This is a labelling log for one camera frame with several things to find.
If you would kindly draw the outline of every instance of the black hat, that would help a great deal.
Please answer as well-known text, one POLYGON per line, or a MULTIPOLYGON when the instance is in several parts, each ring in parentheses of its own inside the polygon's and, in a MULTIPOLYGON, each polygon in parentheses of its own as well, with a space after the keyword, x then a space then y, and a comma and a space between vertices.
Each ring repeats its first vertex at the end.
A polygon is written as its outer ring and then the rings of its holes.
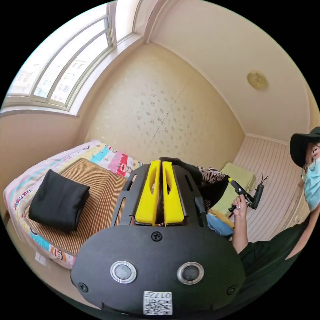
POLYGON ((295 133, 290 140, 290 155, 293 162, 303 167, 306 163, 308 144, 320 140, 320 127, 315 127, 309 134, 295 133))

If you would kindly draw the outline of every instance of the screw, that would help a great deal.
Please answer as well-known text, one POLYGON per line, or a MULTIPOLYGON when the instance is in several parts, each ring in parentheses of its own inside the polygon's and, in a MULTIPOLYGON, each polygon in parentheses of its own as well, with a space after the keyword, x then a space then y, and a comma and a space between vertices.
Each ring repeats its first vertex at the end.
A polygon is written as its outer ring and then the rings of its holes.
POLYGON ((162 239, 162 234, 159 231, 155 231, 151 235, 153 241, 160 241, 162 239))
POLYGON ((228 290, 227 290, 227 294, 229 296, 231 296, 232 294, 234 294, 234 292, 236 291, 236 286, 231 286, 228 290))
POLYGON ((88 292, 88 287, 87 287, 84 283, 82 283, 82 282, 79 282, 79 283, 78 283, 78 288, 79 288, 79 290, 82 291, 82 292, 88 292))

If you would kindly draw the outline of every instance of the woman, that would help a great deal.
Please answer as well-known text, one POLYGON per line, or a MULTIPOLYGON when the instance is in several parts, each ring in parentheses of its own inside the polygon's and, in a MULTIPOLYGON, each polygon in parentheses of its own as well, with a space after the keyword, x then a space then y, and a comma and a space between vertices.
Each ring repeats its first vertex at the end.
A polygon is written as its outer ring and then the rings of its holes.
POLYGON ((218 310, 221 316, 241 309, 270 289, 295 262, 315 227, 320 213, 320 127, 310 134, 294 134, 290 154, 294 163, 302 168, 310 214, 303 223, 285 229, 270 241, 248 243, 247 205, 243 196, 234 200, 237 208, 232 245, 241 258, 246 280, 232 303, 218 310))

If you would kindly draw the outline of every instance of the bamboo mat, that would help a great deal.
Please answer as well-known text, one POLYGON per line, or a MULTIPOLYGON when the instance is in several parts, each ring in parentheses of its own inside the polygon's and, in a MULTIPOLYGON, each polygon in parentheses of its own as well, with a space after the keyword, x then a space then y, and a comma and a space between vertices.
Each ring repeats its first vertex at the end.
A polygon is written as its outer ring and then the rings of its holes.
MULTIPOLYGON (((29 219, 29 207, 24 219, 34 232, 56 248, 76 256, 82 244, 95 233, 109 228, 118 196, 127 179, 116 175, 86 159, 80 159, 62 174, 75 182, 90 186, 90 196, 80 215, 77 231, 69 235, 55 228, 29 219)), ((119 223, 121 207, 116 225, 119 223)))

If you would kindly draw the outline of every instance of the bedsheet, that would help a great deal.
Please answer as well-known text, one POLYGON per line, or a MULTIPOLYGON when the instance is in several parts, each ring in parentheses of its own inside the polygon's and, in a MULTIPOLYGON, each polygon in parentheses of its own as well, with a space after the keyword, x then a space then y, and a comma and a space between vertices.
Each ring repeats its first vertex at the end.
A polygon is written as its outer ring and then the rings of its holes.
POLYGON ((36 234, 26 224, 23 215, 25 208, 32 200, 49 169, 61 173, 81 158, 87 159, 125 178, 130 176, 132 170, 143 164, 99 140, 92 140, 52 156, 29 168, 14 179, 3 193, 7 210, 17 234, 21 235, 35 250, 68 269, 72 268, 75 257, 55 248, 40 235, 36 234))

